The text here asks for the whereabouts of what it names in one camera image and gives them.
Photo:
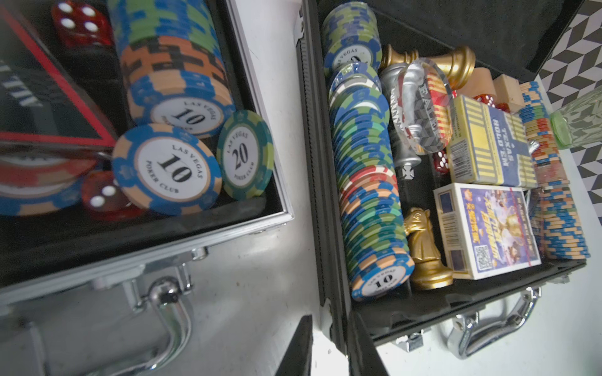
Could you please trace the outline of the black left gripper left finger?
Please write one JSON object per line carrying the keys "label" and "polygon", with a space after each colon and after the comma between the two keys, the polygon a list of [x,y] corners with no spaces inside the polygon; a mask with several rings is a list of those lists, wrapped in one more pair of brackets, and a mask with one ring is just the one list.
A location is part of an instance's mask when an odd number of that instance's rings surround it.
{"label": "black left gripper left finger", "polygon": [[302,316],[275,375],[310,376],[313,340],[313,317]]}

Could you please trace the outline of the small silver poker case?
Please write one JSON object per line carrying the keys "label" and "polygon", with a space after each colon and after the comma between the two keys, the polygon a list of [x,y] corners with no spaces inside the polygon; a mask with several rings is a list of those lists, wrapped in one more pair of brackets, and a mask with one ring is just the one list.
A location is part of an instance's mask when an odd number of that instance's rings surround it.
{"label": "small silver poker case", "polygon": [[[119,137],[133,127],[125,111],[117,56],[108,47],[64,52],[50,29],[48,1],[4,1],[15,6],[77,85],[109,119]],[[259,233],[293,219],[284,180],[275,174],[260,197],[237,203],[225,195],[205,214],[103,221],[85,210],[86,174],[109,166],[111,150],[84,154],[1,151],[1,187],[32,194],[32,203],[1,200],[1,316],[21,302],[72,288],[124,285],[137,312],[144,309],[140,278],[189,263],[208,247]]]}

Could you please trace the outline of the black carbon poker case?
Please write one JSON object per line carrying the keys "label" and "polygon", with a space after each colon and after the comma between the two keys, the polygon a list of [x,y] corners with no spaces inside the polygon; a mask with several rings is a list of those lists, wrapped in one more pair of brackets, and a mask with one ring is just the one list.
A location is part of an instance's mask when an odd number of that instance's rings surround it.
{"label": "black carbon poker case", "polygon": [[[419,1],[373,1],[385,43],[395,50],[417,50],[427,55],[447,53],[466,45],[478,64],[495,74],[534,78],[561,32],[577,14],[580,2],[554,1],[549,20],[536,27],[536,39],[527,57],[512,60],[509,42],[495,45],[493,34],[510,34],[508,26],[493,25],[492,7],[483,1],[457,1],[429,6]],[[304,1],[296,16],[296,50],[304,110],[304,133],[316,271],[322,326],[326,336],[344,354],[360,356],[356,335],[348,324],[362,322],[375,345],[409,335],[528,288],[537,288],[585,266],[579,260],[551,260],[539,266],[479,281],[460,281],[438,291],[417,291],[402,285],[382,298],[354,302],[344,268],[343,233],[335,208],[333,153],[328,150],[327,81],[322,73],[323,54],[318,39],[321,24],[335,9],[334,1]]]}

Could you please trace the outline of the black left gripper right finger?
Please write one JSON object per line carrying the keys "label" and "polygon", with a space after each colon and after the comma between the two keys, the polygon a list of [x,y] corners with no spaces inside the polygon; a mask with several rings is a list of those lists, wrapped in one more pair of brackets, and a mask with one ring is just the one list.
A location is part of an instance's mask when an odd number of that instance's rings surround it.
{"label": "black left gripper right finger", "polygon": [[347,320],[346,340],[350,375],[388,376],[364,321],[354,311]]}

